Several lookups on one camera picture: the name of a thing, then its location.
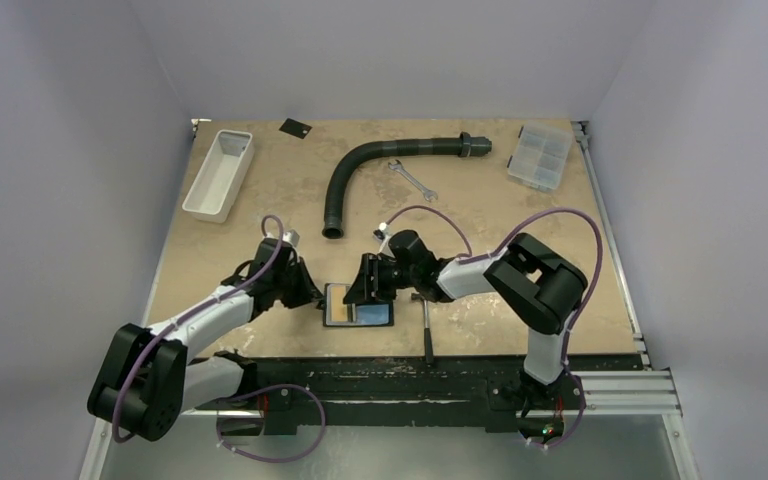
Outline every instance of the white rectangular container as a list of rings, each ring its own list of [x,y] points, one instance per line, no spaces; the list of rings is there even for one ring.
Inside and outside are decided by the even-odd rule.
[[[519,132],[516,151],[508,160],[508,175],[543,192],[555,190],[561,184],[572,140],[570,132],[526,122]]]
[[[222,223],[228,218],[251,165],[252,140],[248,132],[220,130],[216,134],[184,199],[184,211],[206,222]]]

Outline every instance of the wrench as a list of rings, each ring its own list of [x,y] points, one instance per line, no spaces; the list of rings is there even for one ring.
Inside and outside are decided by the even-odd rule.
[[[436,200],[437,199],[437,192],[434,190],[431,190],[429,188],[426,188],[425,185],[419,183],[419,180],[413,177],[410,173],[408,173],[407,170],[405,170],[405,167],[402,166],[402,162],[399,161],[398,158],[394,158],[392,162],[390,162],[388,165],[390,165],[390,170],[395,170],[402,174],[403,177],[407,178],[409,182],[413,184],[414,187],[418,188],[420,192],[422,192],[422,196],[425,197],[426,201]]]

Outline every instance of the white enclosure wall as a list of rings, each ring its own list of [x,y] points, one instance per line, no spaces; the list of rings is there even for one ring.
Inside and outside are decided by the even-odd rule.
[[[0,479],[77,476],[189,128],[126,0],[0,1]]]
[[[703,477],[768,478],[768,1],[659,1],[592,127]]]
[[[571,117],[653,0],[132,0],[193,117]]]

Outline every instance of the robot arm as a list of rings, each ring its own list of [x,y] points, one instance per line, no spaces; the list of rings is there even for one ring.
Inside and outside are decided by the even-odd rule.
[[[234,328],[245,325],[268,310],[276,301],[296,308],[322,299],[304,260],[296,252],[298,234],[289,231],[281,240],[266,237],[251,262],[246,262],[194,309],[185,324],[181,315],[142,328],[128,324],[113,337],[93,385],[87,409],[92,415],[113,420],[117,397],[137,357],[161,332],[170,328],[149,353],[131,387],[125,392],[120,426],[147,439],[157,440],[172,427],[181,411],[217,398],[254,390],[255,364],[229,352],[219,352],[204,361],[195,359],[205,348]],[[231,294],[249,276],[267,263],[281,248],[269,270],[251,285]]]
[[[443,303],[497,292],[530,329],[523,383],[531,392],[552,390],[563,373],[569,321],[587,288],[578,268],[526,233],[498,255],[471,259],[438,259],[413,230],[386,242],[392,256],[364,255],[344,303],[386,303],[398,289],[410,287],[428,301]]]

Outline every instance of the cork board surface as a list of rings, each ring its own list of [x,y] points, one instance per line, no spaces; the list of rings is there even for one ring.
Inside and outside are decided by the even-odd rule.
[[[571,131],[568,120],[540,120]],[[403,158],[405,168],[435,190],[432,206],[450,215],[469,237],[476,253],[492,250],[527,216],[555,206],[584,210],[599,221],[584,159],[575,145],[560,187],[542,193],[510,181],[505,170],[521,119],[329,120],[305,122],[313,129],[304,140],[280,132],[280,121],[205,122],[199,126],[177,211],[167,239],[149,323],[165,320],[210,294],[234,267],[250,259],[261,240],[260,220],[278,215],[301,234],[299,253],[314,282],[351,283],[360,256],[377,251],[372,231],[401,207],[429,205],[420,192],[387,167],[372,160],[353,175],[345,199],[340,240],[321,235],[325,190],[337,162],[357,145],[376,140],[454,137],[461,131],[486,136],[493,151],[486,157],[423,156]],[[250,132],[255,153],[234,207],[223,224],[202,222],[181,210],[199,167],[221,129]],[[453,256],[463,244],[451,227],[429,213],[409,212],[393,231],[412,228],[438,256]],[[576,264],[590,278],[596,258],[590,228],[578,217],[542,219],[529,233]],[[602,277],[572,335],[570,353],[635,352],[628,312],[605,245]],[[326,328],[313,305],[285,309],[276,304],[254,322],[229,332],[206,353],[238,349],[248,357],[404,356],[423,353],[422,306],[400,292],[395,326]],[[522,354],[527,328],[495,294],[475,295],[451,304],[431,305],[436,355]]]

